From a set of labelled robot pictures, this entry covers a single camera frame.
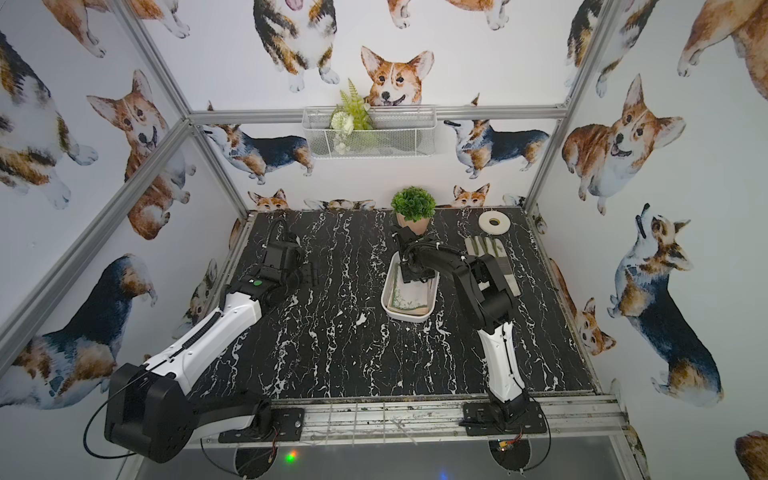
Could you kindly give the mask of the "white storage box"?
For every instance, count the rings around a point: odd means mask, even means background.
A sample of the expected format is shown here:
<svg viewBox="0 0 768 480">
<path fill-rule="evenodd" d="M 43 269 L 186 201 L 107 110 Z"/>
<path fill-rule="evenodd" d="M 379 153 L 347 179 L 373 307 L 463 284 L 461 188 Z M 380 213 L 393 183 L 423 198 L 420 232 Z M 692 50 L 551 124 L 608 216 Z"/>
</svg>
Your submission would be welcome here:
<svg viewBox="0 0 768 480">
<path fill-rule="evenodd" d="M 390 260 L 380 303 L 390 319 L 423 323 L 435 310 L 440 274 L 427 281 L 406 283 L 402 276 L 400 255 L 395 252 Z"/>
</svg>

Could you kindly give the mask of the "green bordered white paper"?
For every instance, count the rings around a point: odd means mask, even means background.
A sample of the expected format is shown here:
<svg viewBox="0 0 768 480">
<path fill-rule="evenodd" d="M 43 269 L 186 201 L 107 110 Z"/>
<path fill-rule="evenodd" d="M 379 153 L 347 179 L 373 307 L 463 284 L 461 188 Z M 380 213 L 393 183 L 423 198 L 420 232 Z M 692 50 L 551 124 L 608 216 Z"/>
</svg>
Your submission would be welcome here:
<svg viewBox="0 0 768 480">
<path fill-rule="evenodd" d="M 398 277 L 393 285 L 388 306 L 393 311 L 418 316 L 430 309 L 431 281 L 404 284 Z"/>
</svg>

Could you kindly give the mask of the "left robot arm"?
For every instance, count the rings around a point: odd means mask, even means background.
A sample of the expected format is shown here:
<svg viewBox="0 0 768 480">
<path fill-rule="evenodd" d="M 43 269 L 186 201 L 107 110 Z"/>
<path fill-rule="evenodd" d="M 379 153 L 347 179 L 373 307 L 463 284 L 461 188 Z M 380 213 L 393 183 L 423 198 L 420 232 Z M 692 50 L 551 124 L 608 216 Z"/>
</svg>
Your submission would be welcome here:
<svg viewBox="0 0 768 480">
<path fill-rule="evenodd" d="M 285 301 L 312 269 L 295 241 L 272 240 L 257 273 L 229 286 L 205 319 L 141 365 L 126 363 L 110 378 L 105 439 L 157 463 L 192 440 L 228 431 L 272 430 L 271 402 L 250 390 L 193 399 L 192 389 L 227 347 Z"/>
</svg>

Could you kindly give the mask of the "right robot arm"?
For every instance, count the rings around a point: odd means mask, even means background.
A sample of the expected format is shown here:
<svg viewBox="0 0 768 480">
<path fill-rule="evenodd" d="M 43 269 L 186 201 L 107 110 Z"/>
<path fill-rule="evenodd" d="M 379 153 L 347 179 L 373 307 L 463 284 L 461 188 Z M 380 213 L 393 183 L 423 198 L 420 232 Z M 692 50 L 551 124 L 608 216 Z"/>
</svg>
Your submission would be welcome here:
<svg viewBox="0 0 768 480">
<path fill-rule="evenodd" d="M 514 351 L 515 296 L 497 260 L 488 254 L 470 255 L 407 227 L 396 228 L 393 237 L 406 283 L 424 282 L 436 274 L 453 282 L 462 318 L 476 330 L 483 347 L 490 411 L 498 421 L 520 416 L 529 395 Z"/>
</svg>

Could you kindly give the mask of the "potted green plant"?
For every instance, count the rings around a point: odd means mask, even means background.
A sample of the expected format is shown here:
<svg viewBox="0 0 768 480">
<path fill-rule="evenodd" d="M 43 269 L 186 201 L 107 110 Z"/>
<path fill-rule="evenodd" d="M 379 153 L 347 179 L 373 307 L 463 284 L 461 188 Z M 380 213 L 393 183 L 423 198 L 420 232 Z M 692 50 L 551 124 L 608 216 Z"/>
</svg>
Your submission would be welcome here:
<svg viewBox="0 0 768 480">
<path fill-rule="evenodd" d="M 424 235 L 435 214 L 436 201 L 423 188 L 410 186 L 397 192 L 391 207 L 400 227 L 408 227 L 416 235 Z"/>
</svg>

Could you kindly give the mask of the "white tape roll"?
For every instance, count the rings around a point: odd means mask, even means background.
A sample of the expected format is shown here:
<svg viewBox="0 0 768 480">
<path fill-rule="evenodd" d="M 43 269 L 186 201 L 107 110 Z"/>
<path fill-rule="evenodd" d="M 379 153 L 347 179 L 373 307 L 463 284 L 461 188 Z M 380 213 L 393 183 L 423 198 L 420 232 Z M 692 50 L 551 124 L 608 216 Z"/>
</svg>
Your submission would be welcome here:
<svg viewBox="0 0 768 480">
<path fill-rule="evenodd" d="M 501 211 L 484 211 L 478 218 L 478 226 L 486 234 L 504 235 L 511 228 L 511 220 Z"/>
</svg>

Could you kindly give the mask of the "artificial fern and flower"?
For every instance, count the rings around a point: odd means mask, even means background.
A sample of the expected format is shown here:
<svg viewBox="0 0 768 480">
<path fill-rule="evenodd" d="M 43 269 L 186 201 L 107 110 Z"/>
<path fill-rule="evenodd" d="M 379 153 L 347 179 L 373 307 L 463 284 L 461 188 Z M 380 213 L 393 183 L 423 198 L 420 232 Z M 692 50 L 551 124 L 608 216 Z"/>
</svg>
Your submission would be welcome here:
<svg viewBox="0 0 768 480">
<path fill-rule="evenodd" d="M 330 117 L 329 128 L 333 134 L 334 152 L 346 155 L 364 148 L 369 137 L 367 131 L 373 129 L 373 123 L 370 105 L 351 80 L 348 80 L 348 89 L 340 91 L 340 96 L 341 103 Z"/>
</svg>

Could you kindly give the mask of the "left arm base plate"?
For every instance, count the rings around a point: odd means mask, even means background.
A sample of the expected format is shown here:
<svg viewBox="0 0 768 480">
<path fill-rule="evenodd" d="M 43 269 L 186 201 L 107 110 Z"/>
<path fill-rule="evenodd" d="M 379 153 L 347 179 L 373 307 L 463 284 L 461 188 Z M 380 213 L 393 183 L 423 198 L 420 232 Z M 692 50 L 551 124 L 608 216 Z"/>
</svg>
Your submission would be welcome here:
<svg viewBox="0 0 768 480">
<path fill-rule="evenodd" d="M 303 408 L 278 408 L 259 413 L 244 429 L 229 430 L 218 436 L 220 444 L 299 441 L 306 411 Z"/>
</svg>

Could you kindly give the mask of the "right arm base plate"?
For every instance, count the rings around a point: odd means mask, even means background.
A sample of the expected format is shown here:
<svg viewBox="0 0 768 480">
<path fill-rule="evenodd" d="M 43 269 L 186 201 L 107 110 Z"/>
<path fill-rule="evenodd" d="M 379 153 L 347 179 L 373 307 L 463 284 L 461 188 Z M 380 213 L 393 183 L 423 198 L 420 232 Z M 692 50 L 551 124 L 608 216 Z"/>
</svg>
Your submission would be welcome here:
<svg viewBox="0 0 768 480">
<path fill-rule="evenodd" d="M 459 426 L 473 436 L 545 434 L 549 431 L 540 405 L 524 398 L 511 407 L 495 402 L 465 403 Z"/>
</svg>

